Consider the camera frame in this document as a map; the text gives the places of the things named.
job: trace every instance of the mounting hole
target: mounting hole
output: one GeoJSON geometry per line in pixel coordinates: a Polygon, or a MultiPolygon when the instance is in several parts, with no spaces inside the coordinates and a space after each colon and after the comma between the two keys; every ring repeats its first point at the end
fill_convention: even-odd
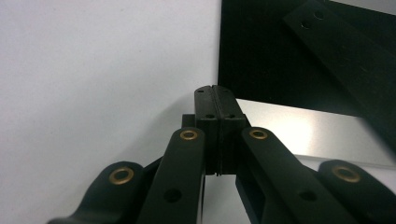
{"type": "Polygon", "coordinates": [[[318,20],[323,20],[324,19],[324,15],[321,11],[316,11],[314,12],[314,16],[318,19],[318,20]]]}
{"type": "Polygon", "coordinates": [[[349,183],[358,183],[361,181],[361,176],[347,166],[336,165],[332,168],[332,173],[349,183]]]}
{"type": "Polygon", "coordinates": [[[184,140],[193,140],[198,137],[198,133],[195,131],[187,130],[181,132],[180,137],[184,140]]]}
{"type": "Polygon", "coordinates": [[[314,202],[317,200],[317,195],[312,190],[304,190],[298,194],[303,200],[314,202]]]}
{"type": "Polygon", "coordinates": [[[252,137],[254,137],[256,139],[260,139],[260,140],[265,139],[265,138],[268,137],[268,134],[263,132],[263,131],[261,131],[261,130],[252,130],[252,131],[250,131],[249,134],[250,134],[250,136],[252,136],[252,137]]]}
{"type": "Polygon", "coordinates": [[[163,198],[169,203],[176,203],[181,199],[181,192],[178,189],[169,189],[165,192],[163,198]]]}
{"type": "Polygon", "coordinates": [[[302,21],[301,22],[301,26],[305,29],[311,29],[312,28],[312,24],[309,21],[302,21]]]}
{"type": "Polygon", "coordinates": [[[129,167],[121,167],[113,171],[108,180],[114,185],[123,185],[128,183],[134,177],[134,171],[129,167]]]}

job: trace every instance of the silver metal surface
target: silver metal surface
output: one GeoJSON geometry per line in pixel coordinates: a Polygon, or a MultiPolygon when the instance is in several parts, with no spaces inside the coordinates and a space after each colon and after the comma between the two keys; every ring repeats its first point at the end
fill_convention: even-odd
{"type": "Polygon", "coordinates": [[[296,156],[396,169],[394,153],[361,118],[237,101],[252,126],[272,131],[296,156]]]}

